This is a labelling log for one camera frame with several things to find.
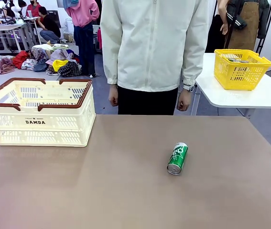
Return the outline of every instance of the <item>beige plastic basket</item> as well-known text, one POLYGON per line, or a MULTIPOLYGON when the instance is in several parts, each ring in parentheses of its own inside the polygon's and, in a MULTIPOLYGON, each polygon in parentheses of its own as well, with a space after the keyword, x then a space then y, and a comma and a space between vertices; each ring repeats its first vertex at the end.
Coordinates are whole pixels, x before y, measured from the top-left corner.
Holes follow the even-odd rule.
POLYGON ((91 80, 12 78, 0 86, 0 146, 84 147, 95 117, 91 80))

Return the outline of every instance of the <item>brown apron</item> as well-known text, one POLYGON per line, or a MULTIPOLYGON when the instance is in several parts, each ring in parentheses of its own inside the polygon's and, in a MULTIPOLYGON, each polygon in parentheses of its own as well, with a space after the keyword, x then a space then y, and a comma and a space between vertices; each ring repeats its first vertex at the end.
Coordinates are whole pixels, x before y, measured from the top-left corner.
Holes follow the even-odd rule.
POLYGON ((245 2, 240 16, 247 26, 242 30, 234 28, 228 49, 253 50, 259 29, 259 3, 245 2))

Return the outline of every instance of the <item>pink hoodie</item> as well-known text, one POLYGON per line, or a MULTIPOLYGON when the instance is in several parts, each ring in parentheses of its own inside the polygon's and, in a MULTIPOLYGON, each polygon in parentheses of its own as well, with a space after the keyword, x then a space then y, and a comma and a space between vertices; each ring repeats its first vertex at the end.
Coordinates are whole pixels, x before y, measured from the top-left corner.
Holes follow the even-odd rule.
POLYGON ((95 0, 79 0, 77 6, 67 8, 66 12, 72 18, 73 24, 80 27, 86 26, 99 17, 99 9, 95 0))

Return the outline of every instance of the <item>person wearing pink top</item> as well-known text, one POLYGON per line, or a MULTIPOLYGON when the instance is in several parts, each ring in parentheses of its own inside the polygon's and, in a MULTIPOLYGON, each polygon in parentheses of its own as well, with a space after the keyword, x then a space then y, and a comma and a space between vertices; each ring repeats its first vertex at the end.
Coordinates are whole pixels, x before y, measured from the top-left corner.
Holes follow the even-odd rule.
POLYGON ((65 11, 72 18, 74 24, 74 40, 79 48, 79 59, 82 66, 82 74, 92 77, 95 72, 95 55, 93 42, 92 21, 99 17, 99 9, 95 0, 64 0, 65 11))

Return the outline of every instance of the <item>hand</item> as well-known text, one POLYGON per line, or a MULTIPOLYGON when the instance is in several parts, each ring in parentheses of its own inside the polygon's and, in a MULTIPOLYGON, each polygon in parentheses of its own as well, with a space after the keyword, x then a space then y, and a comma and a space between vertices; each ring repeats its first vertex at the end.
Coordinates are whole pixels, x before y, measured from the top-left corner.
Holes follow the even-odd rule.
POLYGON ((222 31, 222 35, 226 35, 228 32, 228 24, 223 24, 220 28, 220 31, 222 31))
POLYGON ((112 106, 118 105, 118 90, 116 84, 110 85, 110 92, 108 94, 108 100, 112 106))
POLYGON ((186 111, 191 104, 192 95, 191 93, 183 89, 178 98, 177 110, 186 111))

